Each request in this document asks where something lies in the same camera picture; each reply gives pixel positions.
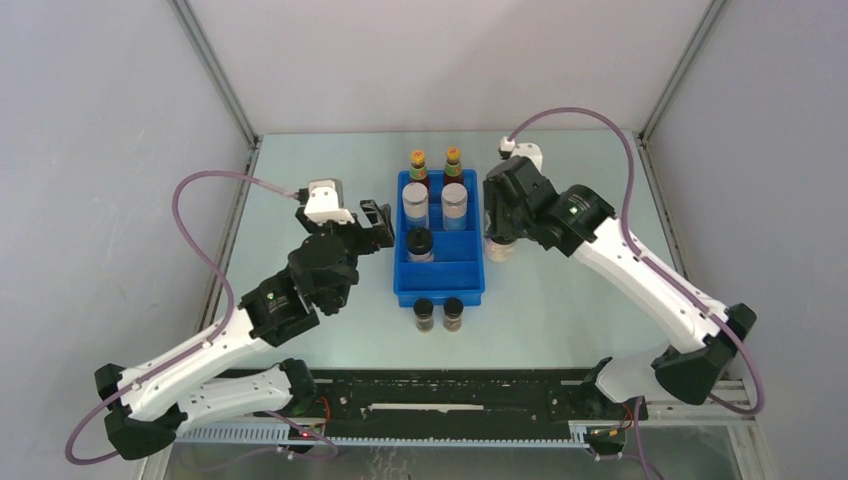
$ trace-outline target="black lid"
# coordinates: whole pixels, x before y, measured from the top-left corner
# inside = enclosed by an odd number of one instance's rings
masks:
[[[451,297],[445,300],[445,315],[449,317],[458,317],[462,315],[462,300]]]
[[[412,311],[418,317],[430,317],[433,315],[433,302],[426,298],[419,298],[415,301],[415,305],[412,306]]]
[[[433,234],[424,227],[415,227],[406,234],[406,249],[413,255],[424,255],[433,249]]]

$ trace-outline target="gray wall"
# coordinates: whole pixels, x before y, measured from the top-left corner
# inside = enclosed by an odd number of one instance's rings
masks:
[[[62,446],[98,399],[93,372],[177,344],[209,272],[170,214],[175,184],[236,169],[247,147],[165,0],[0,7],[0,471],[121,479]],[[187,190],[189,228],[216,248],[235,185]],[[98,418],[77,453],[106,453]]]
[[[844,478],[848,8],[731,2],[651,141],[695,283],[760,320],[782,478]]]

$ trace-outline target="brown glass bottle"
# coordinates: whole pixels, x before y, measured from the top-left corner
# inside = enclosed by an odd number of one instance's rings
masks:
[[[445,152],[445,185],[451,183],[462,184],[465,181],[465,176],[462,174],[462,163],[459,160],[459,147],[449,147]]]
[[[414,150],[409,155],[409,181],[418,182],[430,190],[430,176],[427,175],[427,155],[422,150]]]

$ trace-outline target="white wall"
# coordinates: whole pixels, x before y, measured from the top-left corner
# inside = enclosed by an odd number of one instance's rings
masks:
[[[641,129],[709,0],[195,0],[259,133]],[[591,126],[579,116],[547,127]]]
[[[652,140],[697,285],[759,315],[782,478],[845,478],[848,8],[731,2]]]
[[[95,369],[158,355],[195,325],[209,272],[171,192],[243,166],[247,146],[164,0],[3,2],[0,71],[0,476],[129,478],[132,463],[74,467],[62,447],[98,401]],[[187,191],[205,248],[234,187]],[[98,418],[77,454],[108,447]]]

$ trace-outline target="table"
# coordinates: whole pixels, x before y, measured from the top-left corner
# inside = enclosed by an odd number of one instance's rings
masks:
[[[408,168],[412,150],[423,149],[429,168],[438,169],[447,147],[457,145],[463,166],[475,169],[482,180],[500,161],[497,144],[506,133],[265,135],[254,175],[291,189],[317,178],[337,178],[348,208],[358,212],[359,200],[373,198],[392,205],[394,221],[397,172]],[[628,136],[637,151],[633,135]],[[559,191],[582,183],[620,209],[627,163],[612,132],[528,131],[519,140],[540,146],[543,173]],[[636,173],[631,229],[671,264],[638,158]],[[228,271],[237,297],[281,270],[289,251],[305,238],[295,208],[288,199],[251,188]],[[360,219],[367,223],[364,215]],[[439,308],[431,332],[416,330],[411,310],[398,307],[392,292],[394,257],[385,250],[360,258],[360,283],[341,313],[322,317],[319,327],[240,367],[265,368],[294,357],[310,368],[586,368],[601,358],[638,353],[665,341],[653,321],[600,275],[556,250],[519,243],[509,262],[486,262],[483,304],[466,309],[456,333],[441,326]]]

